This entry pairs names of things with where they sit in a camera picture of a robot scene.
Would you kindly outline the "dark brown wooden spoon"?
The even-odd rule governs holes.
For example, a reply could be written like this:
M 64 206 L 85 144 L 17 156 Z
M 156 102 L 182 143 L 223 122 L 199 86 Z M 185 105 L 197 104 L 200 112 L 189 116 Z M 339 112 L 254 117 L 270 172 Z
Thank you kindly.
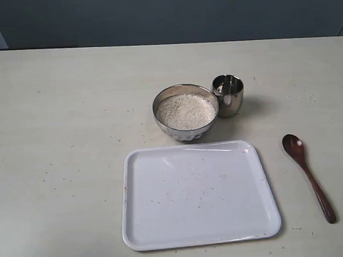
M 327 222 L 330 224 L 336 223 L 337 216 L 334 212 L 334 208 L 330 204 L 323 189 L 318 184 L 316 178 L 313 176 L 312 172 L 307 166 L 305 147 L 303 145 L 303 142 L 293 134 L 286 134 L 282 138 L 282 146 L 286 153 L 298 164 L 298 166 L 301 167 L 306 177 L 308 178 Z

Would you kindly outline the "steel bowl of rice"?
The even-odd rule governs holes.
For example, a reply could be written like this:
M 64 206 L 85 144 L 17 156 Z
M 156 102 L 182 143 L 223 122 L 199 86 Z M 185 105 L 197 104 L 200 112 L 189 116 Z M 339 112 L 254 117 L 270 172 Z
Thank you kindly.
M 208 89 L 176 84 L 158 93 L 152 103 L 156 124 L 177 141 L 192 141 L 208 132 L 217 119 L 219 103 Z

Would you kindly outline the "small steel cup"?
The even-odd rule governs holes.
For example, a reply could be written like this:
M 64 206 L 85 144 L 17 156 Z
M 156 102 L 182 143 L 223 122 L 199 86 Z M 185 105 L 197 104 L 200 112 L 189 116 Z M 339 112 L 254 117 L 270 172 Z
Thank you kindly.
M 219 116 L 232 117 L 241 109 L 244 83 L 237 76 L 222 74 L 212 81 L 212 92 L 219 103 Z

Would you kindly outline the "white rectangular plastic tray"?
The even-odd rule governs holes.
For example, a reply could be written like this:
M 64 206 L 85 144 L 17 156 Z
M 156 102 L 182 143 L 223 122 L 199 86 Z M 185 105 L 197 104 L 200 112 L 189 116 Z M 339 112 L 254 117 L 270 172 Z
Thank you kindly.
M 122 235 L 136 251 L 258 240 L 281 216 L 246 141 L 139 149 L 124 161 Z

